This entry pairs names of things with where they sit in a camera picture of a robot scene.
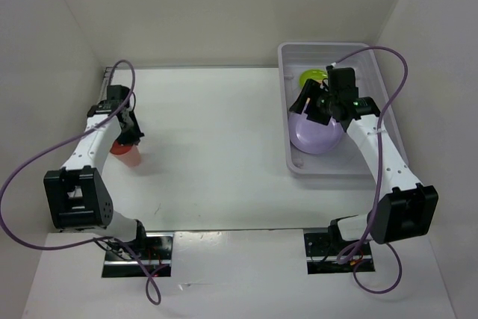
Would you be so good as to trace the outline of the green plate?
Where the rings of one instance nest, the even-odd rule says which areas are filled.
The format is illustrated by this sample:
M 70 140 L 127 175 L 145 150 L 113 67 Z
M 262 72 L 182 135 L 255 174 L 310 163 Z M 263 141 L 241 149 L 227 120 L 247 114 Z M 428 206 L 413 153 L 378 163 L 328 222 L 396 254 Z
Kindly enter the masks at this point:
M 303 88 L 307 80 L 312 79 L 319 84 L 328 78 L 327 72 L 322 69 L 308 69 L 299 76 L 299 87 Z

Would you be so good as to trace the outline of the purple plate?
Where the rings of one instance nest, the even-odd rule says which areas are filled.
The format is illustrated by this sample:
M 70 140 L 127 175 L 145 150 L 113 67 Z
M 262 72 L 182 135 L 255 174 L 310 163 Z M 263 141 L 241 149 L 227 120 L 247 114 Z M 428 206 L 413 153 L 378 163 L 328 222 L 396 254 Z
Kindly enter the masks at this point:
M 320 155 L 334 149 L 344 134 L 342 127 L 333 119 L 328 125 L 307 119 L 306 114 L 291 113 L 288 117 L 290 142 L 300 151 Z

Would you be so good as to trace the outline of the red cup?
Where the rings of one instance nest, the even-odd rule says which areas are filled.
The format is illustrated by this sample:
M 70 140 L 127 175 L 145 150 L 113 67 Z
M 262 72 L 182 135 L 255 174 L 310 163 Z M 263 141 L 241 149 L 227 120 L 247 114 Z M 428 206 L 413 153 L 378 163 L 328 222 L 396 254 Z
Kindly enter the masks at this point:
M 142 161 L 136 145 L 121 145 L 115 141 L 110 153 L 127 167 L 137 167 Z

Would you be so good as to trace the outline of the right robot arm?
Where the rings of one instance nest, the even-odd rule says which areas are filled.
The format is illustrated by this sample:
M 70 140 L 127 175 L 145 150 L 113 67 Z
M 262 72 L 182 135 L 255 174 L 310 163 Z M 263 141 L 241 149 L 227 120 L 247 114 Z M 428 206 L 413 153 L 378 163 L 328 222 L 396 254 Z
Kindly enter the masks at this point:
M 329 66 L 325 80 L 306 79 L 289 114 L 320 144 L 324 130 L 340 129 L 357 146 L 378 187 L 367 214 L 331 222 L 337 228 L 327 236 L 331 251 L 343 254 L 360 239 L 387 244 L 428 233 L 438 192 L 408 168 L 385 128 L 383 111 L 372 98 L 359 96 L 354 69 Z

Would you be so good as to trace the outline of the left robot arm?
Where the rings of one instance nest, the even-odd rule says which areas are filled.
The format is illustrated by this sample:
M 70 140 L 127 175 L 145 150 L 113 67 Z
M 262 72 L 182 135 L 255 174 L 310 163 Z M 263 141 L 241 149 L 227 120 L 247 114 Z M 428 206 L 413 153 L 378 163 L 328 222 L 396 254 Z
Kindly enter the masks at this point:
M 144 133 L 123 85 L 107 87 L 106 99 L 87 113 L 86 131 L 74 152 L 59 170 L 48 171 L 43 179 L 52 222 L 56 229 L 92 232 L 122 241 L 122 250 L 138 259 L 147 254 L 149 241 L 139 220 L 114 209 L 102 179 L 109 155 L 128 167 L 140 164 L 137 146 Z

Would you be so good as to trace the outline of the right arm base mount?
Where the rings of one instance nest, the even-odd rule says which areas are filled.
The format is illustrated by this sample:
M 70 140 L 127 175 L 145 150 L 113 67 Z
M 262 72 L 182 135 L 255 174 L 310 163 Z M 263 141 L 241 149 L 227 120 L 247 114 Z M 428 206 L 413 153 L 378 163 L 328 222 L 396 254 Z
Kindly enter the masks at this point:
M 310 229 L 303 232 L 305 259 L 308 274 L 374 272 L 373 256 L 369 244 L 364 244 L 346 264 L 337 263 L 336 257 L 349 242 L 332 238 L 327 228 Z

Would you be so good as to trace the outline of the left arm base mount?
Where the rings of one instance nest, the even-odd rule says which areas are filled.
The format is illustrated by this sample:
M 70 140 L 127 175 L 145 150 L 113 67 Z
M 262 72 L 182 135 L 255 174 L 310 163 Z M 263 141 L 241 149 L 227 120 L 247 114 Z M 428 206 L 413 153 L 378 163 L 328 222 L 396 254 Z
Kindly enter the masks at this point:
M 146 234 L 145 247 L 134 250 L 146 271 L 153 277 L 171 277 L 173 259 L 173 233 Z M 124 247 L 114 241 L 100 241 L 97 246 L 105 252 L 102 267 L 102 278 L 140 278 L 145 273 L 137 261 Z

